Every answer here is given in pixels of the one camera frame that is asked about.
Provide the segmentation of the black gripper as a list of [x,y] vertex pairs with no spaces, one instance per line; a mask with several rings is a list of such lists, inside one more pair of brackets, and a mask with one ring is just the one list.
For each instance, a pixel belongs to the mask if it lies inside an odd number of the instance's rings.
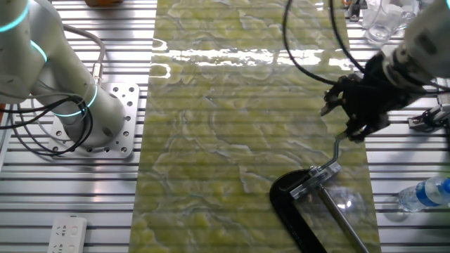
[[341,76],[337,84],[325,92],[325,105],[320,116],[325,116],[337,106],[342,106],[349,117],[346,134],[348,139],[361,143],[365,138],[390,125],[382,113],[406,107],[422,95],[422,86],[391,82],[384,72],[386,56],[375,54],[366,63],[366,74]]

